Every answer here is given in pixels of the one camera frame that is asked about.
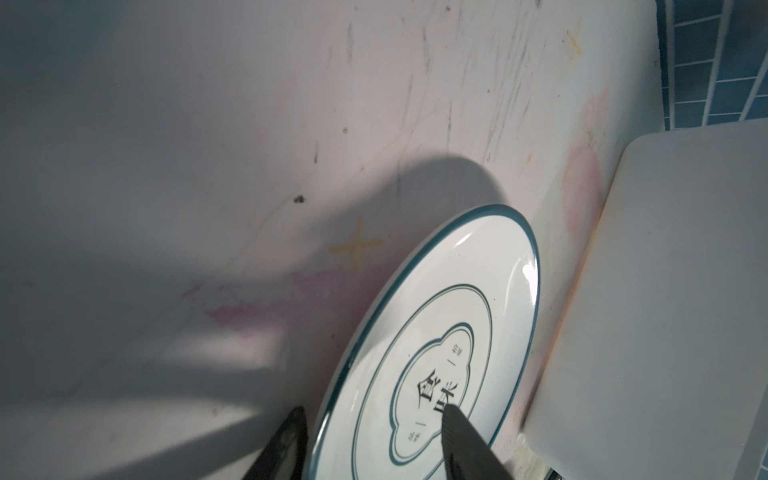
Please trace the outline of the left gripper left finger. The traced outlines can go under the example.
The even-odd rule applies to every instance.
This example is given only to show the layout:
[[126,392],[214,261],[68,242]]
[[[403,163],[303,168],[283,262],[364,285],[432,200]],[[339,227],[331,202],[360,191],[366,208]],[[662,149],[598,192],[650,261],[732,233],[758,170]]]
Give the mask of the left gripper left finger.
[[308,447],[305,409],[293,408],[272,436],[243,480],[300,480]]

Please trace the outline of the white plastic bin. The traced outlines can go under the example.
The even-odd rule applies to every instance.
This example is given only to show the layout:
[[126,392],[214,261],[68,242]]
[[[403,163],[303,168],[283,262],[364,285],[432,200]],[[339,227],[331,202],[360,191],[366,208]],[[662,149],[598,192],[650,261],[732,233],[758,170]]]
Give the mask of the white plastic bin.
[[625,150],[524,422],[566,479],[767,475],[767,123]]

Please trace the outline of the white plate thin dark rim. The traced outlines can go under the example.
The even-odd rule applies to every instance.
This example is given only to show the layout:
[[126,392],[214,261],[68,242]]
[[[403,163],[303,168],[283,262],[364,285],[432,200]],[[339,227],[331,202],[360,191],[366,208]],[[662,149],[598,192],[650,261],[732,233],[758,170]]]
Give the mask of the white plate thin dark rim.
[[366,312],[324,395],[307,479],[442,479],[442,416],[492,444],[516,396],[540,300],[540,255],[510,206],[447,221]]

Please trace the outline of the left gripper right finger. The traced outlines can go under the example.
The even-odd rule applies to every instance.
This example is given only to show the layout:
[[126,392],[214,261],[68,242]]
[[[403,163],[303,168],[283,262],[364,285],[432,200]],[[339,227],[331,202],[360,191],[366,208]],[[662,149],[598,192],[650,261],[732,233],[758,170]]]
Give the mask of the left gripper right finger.
[[441,444],[449,480],[513,479],[456,405],[443,409]]

